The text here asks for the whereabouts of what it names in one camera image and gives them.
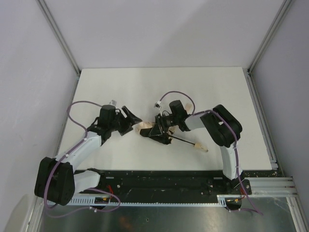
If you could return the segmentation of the beige folding umbrella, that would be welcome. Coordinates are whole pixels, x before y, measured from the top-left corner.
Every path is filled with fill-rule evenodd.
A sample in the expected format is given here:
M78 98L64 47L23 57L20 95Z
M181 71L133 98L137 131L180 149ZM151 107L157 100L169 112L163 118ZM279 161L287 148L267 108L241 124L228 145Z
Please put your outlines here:
M187 103L183 106L180 100L172 101L169 104L170 112L164 110L160 111L155 116L154 122L141 122L138 124L137 131L142 137L152 139L158 143L169 145L174 140L190 144L196 149L208 152L208 148L199 142L192 142L186 139L175 136L176 129L182 132L189 131L185 125L185 120L190 116L188 112L194 105Z

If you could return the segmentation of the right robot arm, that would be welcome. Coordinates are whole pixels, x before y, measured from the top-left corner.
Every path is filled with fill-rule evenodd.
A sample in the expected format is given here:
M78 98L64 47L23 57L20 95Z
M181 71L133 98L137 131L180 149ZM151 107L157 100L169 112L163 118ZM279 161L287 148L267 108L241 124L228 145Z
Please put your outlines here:
M141 129L140 135L168 145L171 143L171 127L177 126L183 132L205 128L220 147L224 176L229 180L237 179L242 173L236 151L242 132L239 121L221 104L195 114L188 114L180 100L172 101L169 107L169 115L156 115L154 125Z

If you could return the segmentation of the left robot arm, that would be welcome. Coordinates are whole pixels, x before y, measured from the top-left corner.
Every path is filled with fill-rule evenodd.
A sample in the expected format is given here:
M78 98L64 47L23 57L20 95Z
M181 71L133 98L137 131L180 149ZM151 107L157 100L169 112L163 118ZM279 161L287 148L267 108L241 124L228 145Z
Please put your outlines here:
M121 109L109 104L102 106L99 116L85 129L77 144L55 158L45 157L41 160L34 194L45 202L67 205L75 194L97 187L99 172L86 170L76 174L77 167L98 150L114 131L123 136L141 121L125 106Z

